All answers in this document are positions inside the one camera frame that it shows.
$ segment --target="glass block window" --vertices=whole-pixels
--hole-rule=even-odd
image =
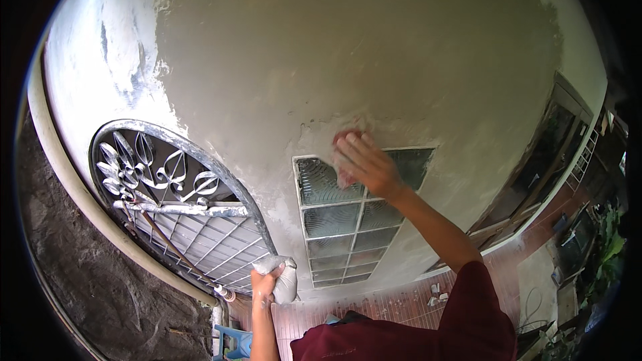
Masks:
[[[434,148],[387,150],[399,175],[417,191]],[[367,280],[404,216],[360,183],[342,190],[336,171],[318,157],[294,158],[301,223],[315,288]]]

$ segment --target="person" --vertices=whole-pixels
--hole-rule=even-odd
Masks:
[[[408,218],[457,278],[437,330],[350,312],[339,323],[311,328],[292,341],[293,360],[514,360],[515,330],[470,239],[401,181],[392,159],[367,133],[338,139],[334,156],[340,168]],[[270,295],[282,270],[264,276],[252,271],[251,361],[279,360]]]

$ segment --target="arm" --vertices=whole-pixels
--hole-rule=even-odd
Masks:
[[[336,147],[334,156],[340,168],[407,217],[455,273],[470,261],[482,262],[466,234],[401,181],[392,159],[367,133],[361,138],[350,133],[345,139],[339,138]]]
[[[250,361],[280,361],[277,336],[274,332],[270,305],[276,279],[283,272],[281,265],[267,275],[252,270],[252,349]]]

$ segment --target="red sponge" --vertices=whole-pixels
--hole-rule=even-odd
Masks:
[[[363,131],[359,129],[341,130],[334,135],[334,138],[332,140],[333,148],[336,149],[336,142],[339,141],[339,138],[345,139],[345,137],[351,132],[353,132],[354,135],[356,135],[358,138],[361,138],[361,135],[363,134]],[[339,165],[335,164],[334,168],[337,170],[336,184],[339,186],[340,189],[347,189],[349,186],[357,182],[357,180],[354,178],[354,176],[352,176],[352,174],[350,174],[346,170],[343,170]]]

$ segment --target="pipe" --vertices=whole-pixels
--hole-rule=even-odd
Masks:
[[[219,304],[218,299],[208,295],[193,285],[176,276],[158,261],[144,252],[128,235],[126,235],[89,193],[80,179],[74,166],[69,161],[65,149],[56,133],[44,93],[40,56],[34,56],[31,75],[27,86],[27,98],[31,117],[45,155],[56,176],[72,200],[90,222],[122,253],[127,255],[143,269],[156,276],[173,288],[202,301],[212,307]]]

